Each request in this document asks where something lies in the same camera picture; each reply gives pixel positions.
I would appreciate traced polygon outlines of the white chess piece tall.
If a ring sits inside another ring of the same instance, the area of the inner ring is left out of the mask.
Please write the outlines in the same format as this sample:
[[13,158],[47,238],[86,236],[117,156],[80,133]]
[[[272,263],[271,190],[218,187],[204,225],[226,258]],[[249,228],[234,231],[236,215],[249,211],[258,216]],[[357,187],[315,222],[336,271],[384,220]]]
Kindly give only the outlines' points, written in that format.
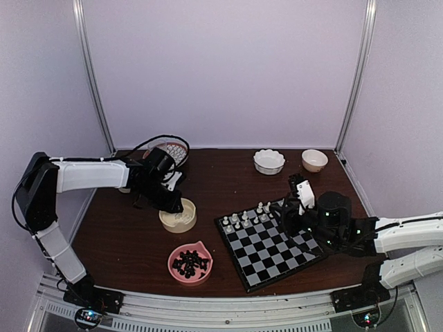
[[267,202],[267,204],[264,207],[265,212],[270,212],[270,206],[271,206],[271,202]]
[[262,203],[262,202],[259,202],[259,204],[258,204],[258,206],[257,206],[257,210],[256,210],[256,212],[257,212],[258,214],[261,214],[262,211],[263,211],[263,203]]

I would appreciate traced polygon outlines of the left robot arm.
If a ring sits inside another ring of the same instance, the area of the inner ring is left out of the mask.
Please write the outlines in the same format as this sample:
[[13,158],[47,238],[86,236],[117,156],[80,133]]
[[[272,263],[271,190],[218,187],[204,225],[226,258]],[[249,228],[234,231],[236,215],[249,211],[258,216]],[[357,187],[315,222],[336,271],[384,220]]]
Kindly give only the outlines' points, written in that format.
[[181,213],[181,192],[175,186],[183,174],[176,168],[174,158],[158,147],[140,161],[127,156],[51,158],[37,152],[12,194],[11,208],[20,209],[24,217],[20,226],[35,238],[66,283],[74,285],[74,298],[92,307],[99,302],[99,291],[85,281],[88,272],[60,230],[57,195],[73,190],[125,188],[145,197],[157,210]]

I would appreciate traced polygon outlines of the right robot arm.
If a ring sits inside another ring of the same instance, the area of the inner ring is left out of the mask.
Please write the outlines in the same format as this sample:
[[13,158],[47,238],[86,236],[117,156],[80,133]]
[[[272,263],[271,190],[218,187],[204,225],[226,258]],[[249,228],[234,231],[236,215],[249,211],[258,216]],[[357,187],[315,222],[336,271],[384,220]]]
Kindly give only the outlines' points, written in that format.
[[355,300],[364,306],[381,294],[381,288],[400,284],[442,270],[442,213],[390,219],[352,217],[349,197],[328,191],[315,197],[309,181],[300,174],[289,177],[289,193],[281,203],[267,207],[289,239],[306,232],[328,254],[367,257],[393,250],[414,249],[398,259],[365,268]]

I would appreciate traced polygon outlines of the black chess pieces pile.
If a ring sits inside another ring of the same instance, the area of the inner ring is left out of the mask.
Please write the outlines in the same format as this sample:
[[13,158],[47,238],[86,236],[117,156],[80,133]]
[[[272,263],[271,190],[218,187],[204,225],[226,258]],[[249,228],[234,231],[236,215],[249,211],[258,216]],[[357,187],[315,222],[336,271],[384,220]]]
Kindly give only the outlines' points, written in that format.
[[192,252],[187,250],[179,253],[179,257],[172,263],[172,268],[177,270],[181,276],[190,279],[195,276],[196,269],[207,271],[209,261],[208,258],[200,257],[196,250]]

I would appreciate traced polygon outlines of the clear glass tumbler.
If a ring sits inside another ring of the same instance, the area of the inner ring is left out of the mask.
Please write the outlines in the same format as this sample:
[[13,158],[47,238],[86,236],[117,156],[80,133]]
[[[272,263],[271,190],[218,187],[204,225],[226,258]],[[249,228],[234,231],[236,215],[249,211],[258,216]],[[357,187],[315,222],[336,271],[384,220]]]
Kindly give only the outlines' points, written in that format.
[[165,139],[158,138],[156,140],[153,140],[152,142],[149,142],[147,145],[147,153],[149,154],[152,152],[155,148],[161,149],[163,151],[167,151],[167,142]]

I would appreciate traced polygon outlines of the patterned saucer plate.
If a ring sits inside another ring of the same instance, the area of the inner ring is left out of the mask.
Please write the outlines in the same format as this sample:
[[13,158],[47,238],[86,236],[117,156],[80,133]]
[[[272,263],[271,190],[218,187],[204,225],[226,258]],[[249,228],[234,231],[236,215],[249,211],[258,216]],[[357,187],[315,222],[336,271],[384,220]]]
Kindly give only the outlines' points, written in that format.
[[[184,141],[176,139],[176,138],[162,138],[165,139],[167,142],[167,148],[166,151],[171,157],[173,157],[175,163],[179,167],[180,165],[184,164],[186,162],[188,157],[188,148]],[[147,150],[143,154],[143,159],[147,158],[149,154],[147,153]]]

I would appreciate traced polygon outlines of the small cream bowl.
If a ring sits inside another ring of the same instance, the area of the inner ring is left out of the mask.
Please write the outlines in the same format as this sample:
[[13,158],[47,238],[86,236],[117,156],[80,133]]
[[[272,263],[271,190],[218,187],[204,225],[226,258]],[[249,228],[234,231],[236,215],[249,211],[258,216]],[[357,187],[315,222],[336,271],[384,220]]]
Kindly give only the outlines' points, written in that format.
[[302,166],[311,173],[319,173],[328,164],[326,154],[316,149],[306,149],[302,152]]

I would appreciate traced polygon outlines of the cream bowl with spout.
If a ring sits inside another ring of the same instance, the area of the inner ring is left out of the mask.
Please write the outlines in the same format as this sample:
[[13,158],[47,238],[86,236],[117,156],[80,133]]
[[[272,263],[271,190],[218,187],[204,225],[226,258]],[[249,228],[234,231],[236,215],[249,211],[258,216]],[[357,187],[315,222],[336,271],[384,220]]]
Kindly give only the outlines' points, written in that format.
[[187,222],[187,223],[179,223],[174,219],[174,215],[177,213],[170,214],[170,213],[167,213],[164,211],[160,211],[159,212],[159,219],[162,223],[162,226],[168,232],[171,232],[174,234],[187,232],[187,231],[191,230],[195,226],[195,223],[197,222],[197,208],[196,208],[195,204],[191,200],[185,199],[185,198],[181,199],[181,203],[183,206],[183,212],[191,214],[192,219],[189,220],[189,222]]

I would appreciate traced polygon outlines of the black and white chessboard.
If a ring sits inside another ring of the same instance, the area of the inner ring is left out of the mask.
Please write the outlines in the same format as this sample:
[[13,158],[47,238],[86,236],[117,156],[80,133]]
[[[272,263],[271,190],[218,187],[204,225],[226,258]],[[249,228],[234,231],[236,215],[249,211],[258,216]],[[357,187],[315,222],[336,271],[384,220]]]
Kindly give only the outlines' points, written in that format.
[[[244,211],[234,212],[238,215],[240,229],[235,229],[237,222],[232,222],[234,213],[228,215],[231,232],[227,232],[228,225],[223,224],[226,215],[214,219],[247,293],[274,284],[326,258],[326,253],[310,233],[301,230],[288,239],[264,207],[261,214],[256,212],[257,206],[244,210],[250,221],[248,227],[244,226],[242,219]],[[267,214],[266,221],[261,220],[262,214]],[[255,217],[259,219],[257,224],[253,222]]]

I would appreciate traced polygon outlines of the white scalloped bowl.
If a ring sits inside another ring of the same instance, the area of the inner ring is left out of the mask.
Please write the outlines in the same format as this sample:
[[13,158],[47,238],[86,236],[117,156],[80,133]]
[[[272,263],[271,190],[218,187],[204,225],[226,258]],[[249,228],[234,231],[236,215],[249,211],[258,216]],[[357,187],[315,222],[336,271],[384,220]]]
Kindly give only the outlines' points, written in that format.
[[272,149],[261,149],[253,156],[255,169],[264,175],[276,175],[281,172],[286,162],[284,155]]

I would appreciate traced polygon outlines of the pink bowl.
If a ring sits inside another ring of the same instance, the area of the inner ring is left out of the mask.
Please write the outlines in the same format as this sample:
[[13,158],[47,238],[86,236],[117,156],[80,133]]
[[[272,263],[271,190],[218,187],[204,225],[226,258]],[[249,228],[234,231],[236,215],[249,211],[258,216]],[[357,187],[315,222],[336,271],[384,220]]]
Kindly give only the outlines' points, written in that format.
[[184,286],[204,283],[212,268],[213,258],[202,241],[179,246],[168,257],[170,275]]

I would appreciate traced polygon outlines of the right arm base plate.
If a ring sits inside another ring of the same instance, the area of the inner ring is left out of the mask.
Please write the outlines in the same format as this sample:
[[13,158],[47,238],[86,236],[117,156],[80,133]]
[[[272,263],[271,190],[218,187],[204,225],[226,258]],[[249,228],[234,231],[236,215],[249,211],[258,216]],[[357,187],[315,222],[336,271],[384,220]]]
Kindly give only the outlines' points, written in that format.
[[390,299],[390,291],[379,282],[361,284],[331,293],[334,310],[337,313],[374,306]]

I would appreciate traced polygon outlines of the aluminium front rail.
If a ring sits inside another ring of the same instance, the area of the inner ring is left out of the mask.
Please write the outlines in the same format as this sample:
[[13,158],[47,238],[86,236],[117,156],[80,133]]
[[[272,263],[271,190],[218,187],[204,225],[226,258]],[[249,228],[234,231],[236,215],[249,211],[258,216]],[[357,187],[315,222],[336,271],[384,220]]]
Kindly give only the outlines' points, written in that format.
[[362,331],[364,313],[381,312],[375,331],[429,331],[413,285],[375,306],[337,312],[330,290],[264,297],[175,297],[125,291],[118,314],[95,331]]

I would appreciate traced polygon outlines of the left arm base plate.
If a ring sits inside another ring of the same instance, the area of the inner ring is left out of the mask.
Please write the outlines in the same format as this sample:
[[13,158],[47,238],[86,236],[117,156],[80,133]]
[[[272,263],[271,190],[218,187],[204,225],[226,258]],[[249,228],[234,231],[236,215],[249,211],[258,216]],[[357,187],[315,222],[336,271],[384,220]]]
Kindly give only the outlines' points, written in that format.
[[63,300],[101,313],[119,314],[124,295],[121,292],[98,288],[92,284],[77,283],[68,286]]

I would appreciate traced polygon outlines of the aluminium frame post right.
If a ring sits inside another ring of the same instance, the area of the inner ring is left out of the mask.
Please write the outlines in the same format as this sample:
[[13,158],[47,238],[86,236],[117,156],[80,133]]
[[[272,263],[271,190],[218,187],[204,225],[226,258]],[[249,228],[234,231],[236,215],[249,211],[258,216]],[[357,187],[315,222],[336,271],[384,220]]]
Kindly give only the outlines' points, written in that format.
[[354,115],[357,102],[359,99],[359,94],[363,83],[364,71],[366,69],[370,56],[370,49],[374,35],[374,26],[376,23],[376,17],[377,17],[377,1],[367,0],[365,17],[363,22],[363,30],[361,34],[361,42],[359,46],[359,54],[357,57],[356,68],[354,71],[354,78],[352,80],[350,95],[347,101],[347,106],[345,109],[345,115],[341,125],[341,130],[338,135],[338,140],[336,142],[336,146],[334,149],[336,154],[339,156],[343,155],[345,141],[348,132],[350,130],[352,117]]

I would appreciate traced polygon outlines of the aluminium frame post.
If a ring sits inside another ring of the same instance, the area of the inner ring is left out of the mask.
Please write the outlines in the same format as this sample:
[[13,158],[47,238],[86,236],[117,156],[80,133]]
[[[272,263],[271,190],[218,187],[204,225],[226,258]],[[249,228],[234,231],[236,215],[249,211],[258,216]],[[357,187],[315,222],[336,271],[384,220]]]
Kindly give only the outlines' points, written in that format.
[[106,119],[105,111],[102,105],[102,100],[100,97],[98,81],[96,78],[96,73],[93,67],[93,59],[91,56],[91,49],[89,45],[89,39],[87,35],[87,25],[84,16],[84,4],[81,0],[73,0],[73,14],[75,19],[76,28],[78,31],[78,37],[80,40],[80,46],[82,49],[82,56],[85,71],[87,74],[87,82],[93,102],[93,107],[98,118],[98,124],[102,135],[105,139],[107,149],[111,155],[116,153],[116,148],[111,137],[111,132]]
[[376,23],[376,17],[377,17],[377,1],[367,0],[365,17],[363,22],[363,30],[361,34],[361,42],[359,46],[359,54],[357,57],[356,68],[354,71],[354,78],[352,80],[350,95],[347,101],[347,106],[345,109],[345,115],[341,125],[341,130],[338,135],[338,140],[336,142],[336,146],[334,149],[336,154],[339,156],[343,155],[345,141],[348,132],[350,130],[352,117],[354,115],[357,102],[359,99],[359,94],[363,83],[364,71],[366,69],[370,56],[370,49],[374,35],[374,26]]

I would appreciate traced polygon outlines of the aluminium frame post left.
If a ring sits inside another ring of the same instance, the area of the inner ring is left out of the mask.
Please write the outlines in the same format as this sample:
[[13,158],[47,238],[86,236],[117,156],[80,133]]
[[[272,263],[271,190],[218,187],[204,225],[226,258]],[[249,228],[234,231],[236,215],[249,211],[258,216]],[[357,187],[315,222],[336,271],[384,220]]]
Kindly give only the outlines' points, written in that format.
[[80,40],[80,46],[82,49],[82,56],[85,71],[87,74],[87,82],[93,102],[93,107],[98,118],[98,124],[102,135],[105,139],[107,149],[111,155],[116,153],[116,148],[111,137],[111,132],[106,119],[105,111],[102,105],[102,100],[100,97],[98,81],[96,78],[96,73],[93,67],[93,59],[91,56],[91,49],[89,45],[89,39],[87,35],[87,25],[84,16],[84,4],[81,0],[73,0],[73,14],[75,19],[76,28],[78,31],[78,37]]

